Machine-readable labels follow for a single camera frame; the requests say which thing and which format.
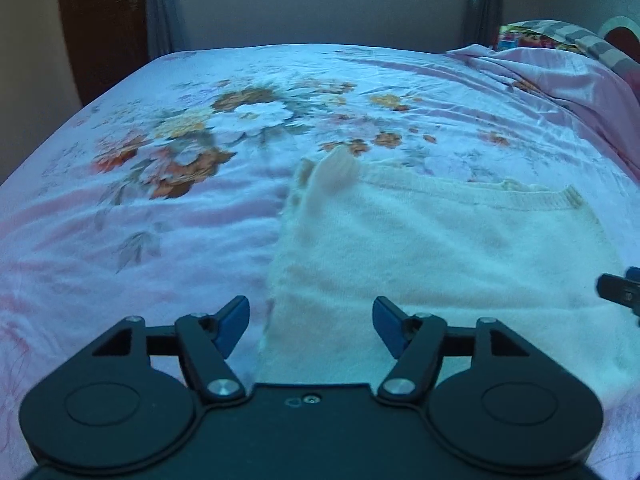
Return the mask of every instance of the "blue curtain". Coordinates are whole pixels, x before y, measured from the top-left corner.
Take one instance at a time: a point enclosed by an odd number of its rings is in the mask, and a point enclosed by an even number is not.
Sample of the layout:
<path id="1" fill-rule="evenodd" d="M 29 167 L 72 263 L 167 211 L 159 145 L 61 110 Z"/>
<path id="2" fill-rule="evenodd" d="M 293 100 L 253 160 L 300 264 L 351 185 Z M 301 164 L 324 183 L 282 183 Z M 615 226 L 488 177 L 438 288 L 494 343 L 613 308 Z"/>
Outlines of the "blue curtain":
<path id="1" fill-rule="evenodd" d="M 177 0 L 146 0 L 146 28 L 152 60 L 185 49 Z"/>
<path id="2" fill-rule="evenodd" d="M 502 25 L 504 0 L 469 0 L 465 44 L 493 46 Z"/>

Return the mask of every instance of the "floral bedsheet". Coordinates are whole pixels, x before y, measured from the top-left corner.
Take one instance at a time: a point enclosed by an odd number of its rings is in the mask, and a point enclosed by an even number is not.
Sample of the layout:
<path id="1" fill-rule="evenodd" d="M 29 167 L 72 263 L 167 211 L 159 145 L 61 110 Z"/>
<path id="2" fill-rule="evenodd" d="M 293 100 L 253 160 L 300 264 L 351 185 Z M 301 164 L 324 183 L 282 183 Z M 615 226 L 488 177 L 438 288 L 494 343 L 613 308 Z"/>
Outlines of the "floral bedsheet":
<path id="1" fill-rule="evenodd" d="M 302 156 L 339 144 L 425 178 L 514 178 L 590 202 L 625 265 L 640 262 L 640 105 L 572 52 L 447 54 L 291 45 L 155 60 L 85 107 L 0 187 L 0 478 L 31 466 L 19 403 L 130 314 L 251 322 L 230 364 L 250 384 L 264 279 Z M 180 376 L 177 363 L 154 366 Z M 640 473 L 640 398 L 607 415 L 591 463 Z"/>

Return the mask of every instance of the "black robot mount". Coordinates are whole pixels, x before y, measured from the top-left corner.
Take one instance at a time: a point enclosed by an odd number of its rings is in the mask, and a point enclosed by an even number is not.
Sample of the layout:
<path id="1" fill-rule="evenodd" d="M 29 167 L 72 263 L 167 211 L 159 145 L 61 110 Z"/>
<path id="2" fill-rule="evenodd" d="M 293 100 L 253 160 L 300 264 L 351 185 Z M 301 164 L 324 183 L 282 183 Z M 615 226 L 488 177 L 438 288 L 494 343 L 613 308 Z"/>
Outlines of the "black robot mount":
<path id="1" fill-rule="evenodd" d="M 639 314 L 638 276 L 604 274 L 596 290 Z M 377 391 L 248 392 L 225 359 L 249 311 L 238 296 L 173 326 L 130 316 L 79 351 L 22 402 L 38 463 L 25 480 L 599 479 L 585 465 L 598 398 L 497 319 L 450 327 L 380 296 L 373 328 L 397 363 Z M 177 356 L 186 385 L 150 356 Z M 446 356 L 471 356 L 471 367 L 436 386 Z"/>

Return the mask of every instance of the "wooden door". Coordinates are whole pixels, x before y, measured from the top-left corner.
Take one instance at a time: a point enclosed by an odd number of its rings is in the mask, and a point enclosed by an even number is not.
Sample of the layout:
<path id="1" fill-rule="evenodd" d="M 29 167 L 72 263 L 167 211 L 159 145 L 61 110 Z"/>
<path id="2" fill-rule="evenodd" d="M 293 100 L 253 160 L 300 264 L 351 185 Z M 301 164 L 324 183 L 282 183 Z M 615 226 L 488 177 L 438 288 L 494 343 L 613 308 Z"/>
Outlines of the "wooden door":
<path id="1" fill-rule="evenodd" d="M 148 63 L 145 0 L 59 2 L 83 106 Z"/>

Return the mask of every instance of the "orange flower print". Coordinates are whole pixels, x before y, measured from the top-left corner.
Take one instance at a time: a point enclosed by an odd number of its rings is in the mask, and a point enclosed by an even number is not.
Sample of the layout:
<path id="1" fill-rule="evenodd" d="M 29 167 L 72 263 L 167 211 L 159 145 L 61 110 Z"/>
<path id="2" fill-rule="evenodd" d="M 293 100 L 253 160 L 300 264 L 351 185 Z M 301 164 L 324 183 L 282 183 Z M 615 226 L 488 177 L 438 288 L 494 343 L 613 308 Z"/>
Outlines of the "orange flower print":
<path id="1" fill-rule="evenodd" d="M 363 139 L 351 139 L 349 142 L 326 142 L 320 145 L 320 149 L 318 151 L 331 152 L 336 146 L 341 145 L 346 146 L 353 156 L 360 156 L 361 153 L 366 153 L 371 149 Z"/>
<path id="2" fill-rule="evenodd" d="M 401 104 L 400 98 L 393 94 L 374 95 L 369 100 L 375 105 L 389 108 L 395 112 L 405 112 L 410 109 L 407 105 Z"/>
<path id="3" fill-rule="evenodd" d="M 211 148 L 200 153 L 190 164 L 169 163 L 166 171 L 170 176 L 158 182 L 151 198 L 178 198 L 186 194 L 193 184 L 215 175 L 220 164 L 230 161 L 234 155 L 234 152 Z"/>
<path id="4" fill-rule="evenodd" d="M 388 132 L 380 132 L 376 135 L 373 143 L 377 146 L 384 146 L 390 150 L 394 150 L 402 144 L 402 136 Z"/>
<path id="5" fill-rule="evenodd" d="M 94 159 L 94 166 L 99 173 L 107 173 L 119 166 L 122 166 L 129 159 L 138 154 L 138 149 L 149 144 L 145 134 L 137 134 L 129 140 L 125 140 L 123 145 L 111 148 L 107 152 Z"/>
<path id="6" fill-rule="evenodd" d="M 509 146 L 510 142 L 498 135 L 496 132 L 482 132 L 480 131 L 478 137 L 480 137 L 481 140 L 484 140 L 484 142 L 490 142 L 491 144 L 495 144 L 496 146 Z"/>

